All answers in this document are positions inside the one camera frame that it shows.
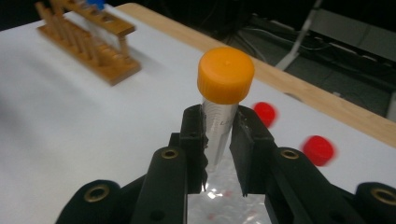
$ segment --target red object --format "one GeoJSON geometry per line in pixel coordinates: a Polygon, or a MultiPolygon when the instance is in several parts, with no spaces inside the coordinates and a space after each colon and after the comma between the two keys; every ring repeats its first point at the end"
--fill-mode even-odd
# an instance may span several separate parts
{"type": "Polygon", "coordinates": [[[274,107],[265,102],[258,102],[253,106],[253,109],[262,120],[265,127],[270,128],[276,119],[276,110],[274,107]]]}
{"type": "Polygon", "coordinates": [[[323,166],[332,159],[335,148],[326,138],[314,135],[303,145],[303,153],[316,166],[323,166]]]}

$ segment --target white table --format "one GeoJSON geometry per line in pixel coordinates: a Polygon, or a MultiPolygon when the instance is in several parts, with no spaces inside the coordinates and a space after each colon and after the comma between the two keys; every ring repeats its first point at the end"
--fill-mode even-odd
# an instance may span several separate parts
{"type": "MultiPolygon", "coordinates": [[[[196,73],[203,53],[117,13],[137,27],[128,41],[142,70],[114,87],[40,36],[42,22],[0,33],[0,223],[53,223],[82,185],[137,179],[179,132],[183,110],[201,103],[196,73]]],[[[395,148],[254,80],[241,105],[259,101],[278,110],[270,131],[279,146],[299,148],[313,134],[336,145],[337,157],[320,168],[334,185],[350,192],[368,181],[396,187],[395,148]]],[[[229,163],[229,152],[225,158],[229,163]]],[[[209,223],[211,209],[189,220],[209,223]]]]}

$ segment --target orange cap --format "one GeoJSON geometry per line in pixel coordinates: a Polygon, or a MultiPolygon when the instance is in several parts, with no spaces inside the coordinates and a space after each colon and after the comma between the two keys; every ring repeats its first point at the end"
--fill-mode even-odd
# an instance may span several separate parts
{"type": "Polygon", "coordinates": [[[198,90],[209,101],[234,105],[248,95],[254,75],[253,62],[238,49],[211,49],[198,65],[198,90]]]}

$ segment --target wooden test tube rack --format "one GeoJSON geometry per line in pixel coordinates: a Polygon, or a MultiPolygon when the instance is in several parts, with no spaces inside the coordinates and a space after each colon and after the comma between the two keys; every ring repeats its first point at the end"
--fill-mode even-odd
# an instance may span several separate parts
{"type": "Polygon", "coordinates": [[[140,69],[140,64],[129,55],[125,38],[134,31],[131,23],[108,12],[98,11],[96,7],[79,5],[75,0],[50,2],[53,12],[45,8],[41,2],[35,4],[38,14],[46,23],[37,28],[43,36],[91,68],[110,85],[121,82],[140,69]],[[99,36],[93,36],[89,31],[66,19],[64,8],[76,12],[98,28],[114,35],[119,41],[120,49],[112,47],[106,41],[100,40],[99,36]]]}

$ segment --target blue cap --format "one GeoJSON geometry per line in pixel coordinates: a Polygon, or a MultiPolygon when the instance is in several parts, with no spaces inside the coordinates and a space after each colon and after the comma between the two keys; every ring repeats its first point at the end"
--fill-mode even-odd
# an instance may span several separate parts
{"type": "Polygon", "coordinates": [[[105,0],[87,0],[89,5],[96,5],[99,10],[105,9],[105,0]]]}

